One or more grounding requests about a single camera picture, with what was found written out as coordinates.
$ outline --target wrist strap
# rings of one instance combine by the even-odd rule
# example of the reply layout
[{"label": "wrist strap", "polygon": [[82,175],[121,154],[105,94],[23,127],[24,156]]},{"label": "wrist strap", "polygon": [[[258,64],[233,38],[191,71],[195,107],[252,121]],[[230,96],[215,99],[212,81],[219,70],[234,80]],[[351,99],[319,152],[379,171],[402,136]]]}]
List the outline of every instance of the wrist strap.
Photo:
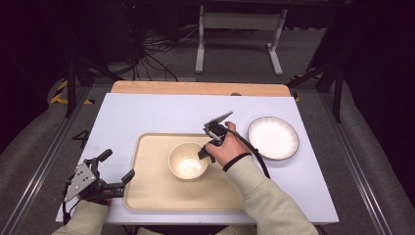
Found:
[{"label": "wrist strap", "polygon": [[246,156],[250,156],[251,153],[244,153],[242,155],[238,155],[235,159],[231,160],[229,163],[227,163],[224,167],[223,167],[223,171],[228,171],[228,169],[235,164],[237,161],[239,161],[241,158],[246,157]]}]

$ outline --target beige sleeve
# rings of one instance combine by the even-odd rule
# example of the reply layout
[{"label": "beige sleeve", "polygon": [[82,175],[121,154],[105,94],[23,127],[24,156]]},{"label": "beige sleeve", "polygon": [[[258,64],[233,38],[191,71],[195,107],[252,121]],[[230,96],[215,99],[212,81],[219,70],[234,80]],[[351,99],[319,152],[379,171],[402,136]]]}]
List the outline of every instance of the beige sleeve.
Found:
[{"label": "beige sleeve", "polygon": [[54,235],[88,234],[100,235],[107,215],[107,206],[80,201],[73,217],[67,225],[62,226]]},{"label": "beige sleeve", "polygon": [[265,177],[251,156],[234,163],[226,174],[241,190],[245,212],[256,221],[258,235],[318,235],[297,203]]}]

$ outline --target metal stand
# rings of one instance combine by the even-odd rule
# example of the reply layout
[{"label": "metal stand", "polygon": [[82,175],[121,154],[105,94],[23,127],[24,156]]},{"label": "metal stand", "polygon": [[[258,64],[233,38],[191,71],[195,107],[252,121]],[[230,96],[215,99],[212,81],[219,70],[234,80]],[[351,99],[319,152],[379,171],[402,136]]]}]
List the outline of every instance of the metal stand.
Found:
[{"label": "metal stand", "polygon": [[196,58],[196,73],[204,71],[205,58],[205,28],[234,28],[234,29],[260,29],[274,30],[272,43],[267,43],[267,51],[271,59],[272,67],[276,75],[283,75],[280,62],[275,49],[280,39],[287,10],[281,14],[231,14],[231,13],[205,13],[204,6],[201,6],[199,15],[199,46]]}]

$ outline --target white table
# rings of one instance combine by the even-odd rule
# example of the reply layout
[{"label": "white table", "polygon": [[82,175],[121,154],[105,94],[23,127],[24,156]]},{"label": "white table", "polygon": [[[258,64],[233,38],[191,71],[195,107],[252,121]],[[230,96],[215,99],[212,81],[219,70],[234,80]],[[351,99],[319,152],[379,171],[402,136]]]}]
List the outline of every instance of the white table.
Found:
[{"label": "white table", "polygon": [[[338,222],[318,162],[292,97],[107,94],[88,143],[81,155],[97,157],[106,149],[113,155],[100,164],[101,177],[119,182],[131,169],[138,138],[144,133],[203,133],[203,124],[233,111],[228,118],[247,138],[250,123],[260,117],[286,120],[297,131],[300,147],[280,162],[265,161],[271,178],[291,195],[313,223]],[[57,221],[62,221],[59,210]],[[241,211],[130,211],[123,199],[114,199],[107,223],[113,224],[249,224]]]}]

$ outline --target cable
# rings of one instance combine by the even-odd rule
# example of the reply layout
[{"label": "cable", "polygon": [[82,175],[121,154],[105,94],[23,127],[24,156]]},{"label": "cable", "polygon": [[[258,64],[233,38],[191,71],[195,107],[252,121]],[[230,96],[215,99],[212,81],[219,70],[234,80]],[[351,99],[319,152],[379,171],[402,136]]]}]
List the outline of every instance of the cable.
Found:
[{"label": "cable", "polygon": [[236,137],[238,137],[242,142],[244,142],[244,144],[247,145],[248,148],[250,148],[250,150],[254,153],[256,159],[258,160],[260,166],[262,167],[262,170],[263,170],[263,173],[265,174],[265,176],[267,178],[271,178],[271,176],[269,175],[269,172],[268,172],[268,168],[266,168],[266,164],[263,161],[262,157],[260,156],[258,149],[254,148],[254,146],[248,140],[246,140],[244,137],[242,137],[238,132],[233,131],[233,130],[231,130],[229,128],[226,128],[223,125],[219,125],[219,127],[221,129],[225,130],[225,131],[231,132],[233,135],[235,135]]}]

